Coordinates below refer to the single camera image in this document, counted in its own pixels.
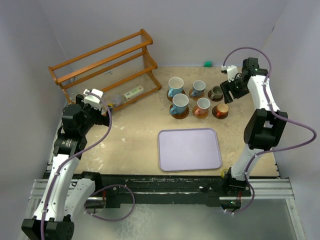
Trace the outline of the white mug orange handle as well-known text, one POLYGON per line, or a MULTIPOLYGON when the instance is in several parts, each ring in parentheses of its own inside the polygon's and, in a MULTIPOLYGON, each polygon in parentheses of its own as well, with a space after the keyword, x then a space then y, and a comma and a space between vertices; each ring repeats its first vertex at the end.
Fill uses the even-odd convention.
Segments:
POLYGON ((196 105, 198 105, 200 108, 206 109, 206 108, 210 108, 211 102, 209 99, 202 97, 197 100, 196 105))

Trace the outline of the ringed brown wooden coaster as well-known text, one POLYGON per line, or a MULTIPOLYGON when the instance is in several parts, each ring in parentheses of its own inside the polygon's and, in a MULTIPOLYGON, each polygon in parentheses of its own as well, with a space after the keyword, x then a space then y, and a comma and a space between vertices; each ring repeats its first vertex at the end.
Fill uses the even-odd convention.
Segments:
POLYGON ((185 94, 186 93, 183 89, 179 91, 176 91, 175 89, 169 89, 166 93, 166 97, 170 102, 172 102, 173 100, 177 99, 180 95, 185 95, 185 94))

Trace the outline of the large light blue mug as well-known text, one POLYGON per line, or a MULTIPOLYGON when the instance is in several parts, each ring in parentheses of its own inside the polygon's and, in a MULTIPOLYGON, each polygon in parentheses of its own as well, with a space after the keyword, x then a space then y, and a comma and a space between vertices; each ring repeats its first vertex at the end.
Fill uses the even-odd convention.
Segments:
POLYGON ((183 92, 183 87, 184 87, 184 81, 180 77, 172 77, 168 81, 168 93, 167 96, 169 98, 173 98, 177 94, 181 94, 183 92))

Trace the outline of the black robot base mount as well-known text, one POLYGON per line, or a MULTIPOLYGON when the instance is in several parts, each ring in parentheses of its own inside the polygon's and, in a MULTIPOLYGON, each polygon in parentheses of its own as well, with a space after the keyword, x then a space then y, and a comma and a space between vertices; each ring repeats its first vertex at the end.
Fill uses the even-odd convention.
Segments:
POLYGON ((109 209, 131 203, 219 207, 224 197, 236 200, 251 196, 246 182, 237 183, 229 176, 100 174, 84 171, 73 177, 93 180, 97 184, 95 190, 102 190, 98 196, 104 198, 109 209))

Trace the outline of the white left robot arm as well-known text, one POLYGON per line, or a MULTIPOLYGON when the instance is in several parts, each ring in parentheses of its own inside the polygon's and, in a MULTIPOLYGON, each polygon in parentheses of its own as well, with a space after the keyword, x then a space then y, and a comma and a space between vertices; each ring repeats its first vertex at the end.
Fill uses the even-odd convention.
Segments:
POLYGON ((94 125, 112 125, 112 108, 103 101, 103 92, 86 89, 76 102, 62 110, 61 127, 53 145, 52 168, 39 205, 21 229, 30 240, 70 240, 75 218, 87 198, 103 191, 98 172, 83 172, 75 187, 72 178, 82 154, 89 150, 86 134, 94 125))

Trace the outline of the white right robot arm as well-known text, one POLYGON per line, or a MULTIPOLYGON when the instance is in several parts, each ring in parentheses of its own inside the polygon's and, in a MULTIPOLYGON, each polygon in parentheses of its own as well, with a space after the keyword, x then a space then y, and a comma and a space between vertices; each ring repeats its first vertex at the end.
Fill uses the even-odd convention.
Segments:
POLYGON ((221 72, 227 75, 227 80, 220 84, 224 102, 229 104, 251 94, 255 108, 244 129, 244 149, 223 177, 223 192, 233 196, 249 187, 247 180, 260 156, 279 144, 288 114, 280 111, 275 103, 269 85, 269 72, 260 68, 257 58, 243 60, 241 72, 234 65, 221 66, 221 72))

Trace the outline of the light wooden coaster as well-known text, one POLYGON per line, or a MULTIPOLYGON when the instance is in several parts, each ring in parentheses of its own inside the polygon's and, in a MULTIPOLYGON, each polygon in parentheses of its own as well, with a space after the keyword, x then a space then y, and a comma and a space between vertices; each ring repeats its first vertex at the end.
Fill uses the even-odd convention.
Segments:
POLYGON ((189 91, 189 97, 192 98, 193 100, 197 101, 200 98, 203 98, 205 96, 205 92, 204 91, 197 91, 194 89, 190 89, 189 91))
POLYGON ((192 109, 192 114, 198 119, 204 119, 209 115, 209 108, 201 108, 195 105, 192 109))

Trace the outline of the white mug grey-blue handle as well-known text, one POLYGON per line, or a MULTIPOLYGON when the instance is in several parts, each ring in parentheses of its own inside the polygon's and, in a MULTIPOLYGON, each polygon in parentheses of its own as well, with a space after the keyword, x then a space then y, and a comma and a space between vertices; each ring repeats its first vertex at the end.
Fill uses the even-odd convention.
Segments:
POLYGON ((206 88, 206 84, 202 80, 196 80, 192 85, 192 89, 196 91, 205 91, 205 88, 206 88))

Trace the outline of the white mug blue handle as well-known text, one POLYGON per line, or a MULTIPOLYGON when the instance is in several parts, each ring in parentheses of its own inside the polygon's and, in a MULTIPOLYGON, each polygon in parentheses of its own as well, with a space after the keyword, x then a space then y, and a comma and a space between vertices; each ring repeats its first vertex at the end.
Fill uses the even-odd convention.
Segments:
POLYGON ((178 107, 188 106, 189 98, 188 98, 187 95, 182 94, 178 98, 174 99, 172 101, 172 104, 175 105, 175 106, 178 106, 178 107))

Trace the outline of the olive green mug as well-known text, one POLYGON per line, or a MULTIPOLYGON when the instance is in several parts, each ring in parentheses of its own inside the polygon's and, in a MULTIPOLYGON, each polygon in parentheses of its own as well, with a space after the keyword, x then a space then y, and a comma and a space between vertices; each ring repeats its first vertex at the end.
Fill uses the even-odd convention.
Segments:
POLYGON ((220 86, 214 86, 212 88, 212 92, 215 94, 215 95, 223 95, 223 92, 222 92, 222 89, 220 88, 220 86))

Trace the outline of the dark walnut coaster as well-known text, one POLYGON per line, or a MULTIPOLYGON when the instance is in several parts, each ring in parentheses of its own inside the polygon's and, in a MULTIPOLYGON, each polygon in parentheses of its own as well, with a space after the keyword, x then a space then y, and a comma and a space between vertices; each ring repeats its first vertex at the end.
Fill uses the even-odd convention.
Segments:
POLYGON ((207 96, 213 102, 219 102, 219 101, 223 100, 223 98, 224 98, 223 94, 222 95, 214 94, 212 89, 208 92, 207 96))
POLYGON ((216 105, 212 109, 212 115, 217 119, 225 119, 229 115, 229 107, 216 105))

